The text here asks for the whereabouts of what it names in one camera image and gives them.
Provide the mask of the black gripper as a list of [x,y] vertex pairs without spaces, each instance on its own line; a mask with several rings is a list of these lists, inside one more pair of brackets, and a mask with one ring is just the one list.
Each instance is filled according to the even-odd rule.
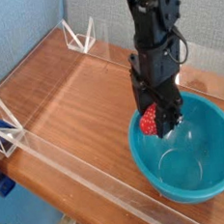
[[177,39],[150,46],[136,44],[130,54],[131,86],[140,115],[155,104],[156,135],[163,138],[180,122],[182,95],[175,84],[180,71],[180,46]]

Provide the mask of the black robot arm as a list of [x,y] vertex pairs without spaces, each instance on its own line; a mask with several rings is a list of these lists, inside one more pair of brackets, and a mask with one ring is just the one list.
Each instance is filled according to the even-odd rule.
[[186,44],[176,21],[180,0],[126,0],[135,25],[136,53],[129,55],[133,95],[140,125],[151,119],[145,133],[164,137],[182,119],[182,95],[175,84],[186,62],[180,48]]

